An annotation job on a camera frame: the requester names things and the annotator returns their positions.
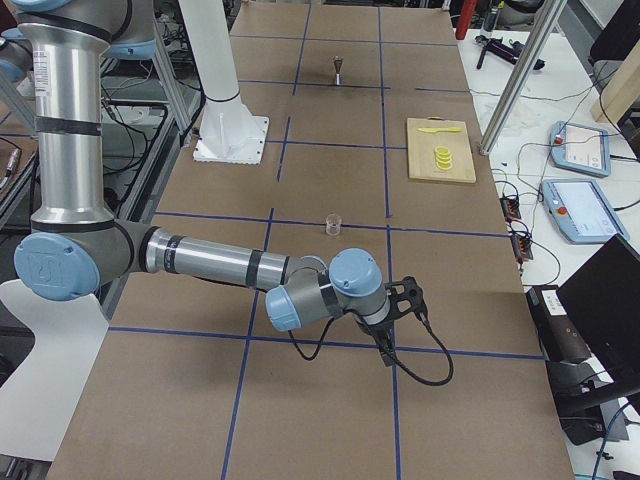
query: blue joint cap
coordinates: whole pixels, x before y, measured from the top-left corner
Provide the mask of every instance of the blue joint cap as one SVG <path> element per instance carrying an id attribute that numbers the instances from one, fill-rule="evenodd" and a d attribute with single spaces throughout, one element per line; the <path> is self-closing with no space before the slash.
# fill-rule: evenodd
<path id="1" fill-rule="evenodd" d="M 7 40 L 15 40 L 15 41 L 27 39 L 27 37 L 25 37 L 22 34 L 22 32 L 17 28 L 10 28 L 9 30 L 5 30 L 4 32 L 2 32 L 2 36 Z"/>
<path id="2" fill-rule="evenodd" d="M 329 280 L 347 297 L 366 297 L 382 285 L 382 272 L 373 257 L 360 248 L 343 250 L 331 260 Z"/>
<path id="3" fill-rule="evenodd" d="M 23 12 L 50 12 L 64 7 L 71 0 L 11 0 Z"/>
<path id="4" fill-rule="evenodd" d="M 11 83 L 19 82 L 27 76 L 27 72 L 7 60 L 0 60 L 0 70 Z"/>
<path id="5" fill-rule="evenodd" d="M 24 284 L 48 300 L 66 301 L 100 286 L 95 262 L 77 243 L 55 233 L 32 233 L 13 255 Z"/>
<path id="6" fill-rule="evenodd" d="M 149 60 L 156 53 L 156 41 L 138 43 L 115 43 L 104 54 L 118 60 Z"/>
<path id="7" fill-rule="evenodd" d="M 296 307 L 282 285 L 267 292 L 266 305 L 269 320 L 276 330 L 286 332 L 300 328 L 300 317 Z"/>

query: white stand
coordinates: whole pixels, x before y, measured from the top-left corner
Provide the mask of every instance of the white stand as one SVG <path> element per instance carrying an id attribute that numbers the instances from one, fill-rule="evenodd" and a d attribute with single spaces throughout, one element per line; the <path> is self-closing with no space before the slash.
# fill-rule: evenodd
<path id="1" fill-rule="evenodd" d="M 221 0 L 180 0 L 191 48 L 207 96 L 198 161 L 258 164 L 269 127 L 242 103 Z"/>
<path id="2" fill-rule="evenodd" d="M 51 462 L 58 453 L 109 323 L 98 300 L 45 300 L 21 280 L 0 301 L 35 335 L 31 353 L 0 388 L 0 454 Z"/>

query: black screen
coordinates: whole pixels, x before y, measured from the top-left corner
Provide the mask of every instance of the black screen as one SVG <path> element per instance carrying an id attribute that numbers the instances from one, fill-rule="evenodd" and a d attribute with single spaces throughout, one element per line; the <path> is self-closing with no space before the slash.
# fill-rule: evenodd
<path id="1" fill-rule="evenodd" d="M 640 255 L 626 240 L 612 237 L 558 297 L 614 381 L 640 374 Z M 630 400 L 640 412 L 640 394 Z"/>

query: small glass cup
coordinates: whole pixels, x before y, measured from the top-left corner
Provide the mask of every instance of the small glass cup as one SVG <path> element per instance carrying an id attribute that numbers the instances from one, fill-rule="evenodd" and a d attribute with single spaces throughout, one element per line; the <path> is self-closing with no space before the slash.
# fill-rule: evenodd
<path id="1" fill-rule="evenodd" d="M 325 231 L 330 237 L 336 237 L 340 235 L 340 227 L 342 227 L 342 217 L 337 213 L 330 213 L 327 215 L 327 227 Z"/>

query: black monitor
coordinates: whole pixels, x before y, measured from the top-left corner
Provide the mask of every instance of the black monitor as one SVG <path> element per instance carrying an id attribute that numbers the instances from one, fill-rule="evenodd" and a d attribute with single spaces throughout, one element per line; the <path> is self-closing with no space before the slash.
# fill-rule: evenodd
<path id="1" fill-rule="evenodd" d="M 628 397 L 640 413 L 640 254 L 615 235 L 559 289 L 558 297 L 614 382 L 556 395 L 561 416 Z"/>

